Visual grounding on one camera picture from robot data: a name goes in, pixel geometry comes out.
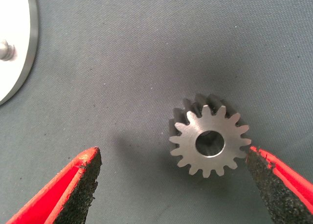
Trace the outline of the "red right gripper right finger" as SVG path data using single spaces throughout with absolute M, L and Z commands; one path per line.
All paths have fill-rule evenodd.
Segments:
M 313 222 L 313 184 L 278 157 L 250 147 L 247 168 L 275 224 Z

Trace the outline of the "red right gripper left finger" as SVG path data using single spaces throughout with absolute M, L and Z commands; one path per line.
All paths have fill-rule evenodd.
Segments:
M 84 224 L 102 165 L 98 147 L 77 155 L 9 220 L 9 224 Z

